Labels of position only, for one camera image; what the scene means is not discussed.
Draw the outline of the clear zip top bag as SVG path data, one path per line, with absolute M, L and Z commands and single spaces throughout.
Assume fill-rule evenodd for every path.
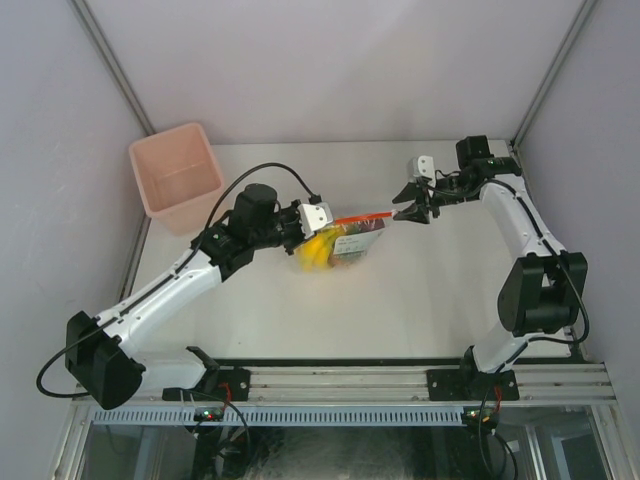
M 372 245 L 384 233 L 387 223 L 393 219 L 396 212 L 396 210 L 391 210 L 352 217 L 343 217 L 336 219 L 333 224 L 320 230 L 318 233 L 331 227 L 341 227 L 343 230 L 342 235 L 334 244 L 333 252 L 330 257 L 331 268 L 328 270 L 347 268 L 364 259 Z

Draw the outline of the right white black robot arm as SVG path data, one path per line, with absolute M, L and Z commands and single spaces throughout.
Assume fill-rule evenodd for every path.
M 483 135 L 468 136 L 455 148 L 458 168 L 451 173 L 436 169 L 430 156 L 409 161 L 408 182 L 393 200 L 406 207 L 394 218 L 428 224 L 446 206 L 478 201 L 506 242 L 513 265 L 497 297 L 498 322 L 467 349 L 459 367 L 461 391 L 480 399 L 508 380 L 530 345 L 571 345 L 558 334 L 589 319 L 582 299 L 588 263 L 546 226 L 514 158 L 494 155 Z

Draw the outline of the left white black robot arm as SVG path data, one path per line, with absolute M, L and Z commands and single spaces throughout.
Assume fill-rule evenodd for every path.
M 147 335 L 251 263 L 256 251 L 282 247 L 292 254 L 332 220 L 324 203 L 295 200 L 281 208 L 272 187 L 246 186 L 154 281 L 95 317 L 80 311 L 68 321 L 66 369 L 103 409 L 123 405 L 150 372 L 136 358 Z

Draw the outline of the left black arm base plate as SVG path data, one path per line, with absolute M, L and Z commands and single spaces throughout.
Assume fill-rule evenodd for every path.
M 251 386 L 251 372 L 240 367 L 220 368 L 206 371 L 192 390 L 195 399 L 208 399 L 210 396 L 224 398 L 230 402 L 248 400 Z

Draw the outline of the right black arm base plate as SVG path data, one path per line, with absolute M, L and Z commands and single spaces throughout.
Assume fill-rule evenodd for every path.
M 520 393 L 515 373 L 463 374 L 458 369 L 430 369 L 426 372 L 429 399 L 432 401 L 482 400 L 488 393 L 489 400 L 496 399 L 499 390 L 501 398 L 517 401 Z

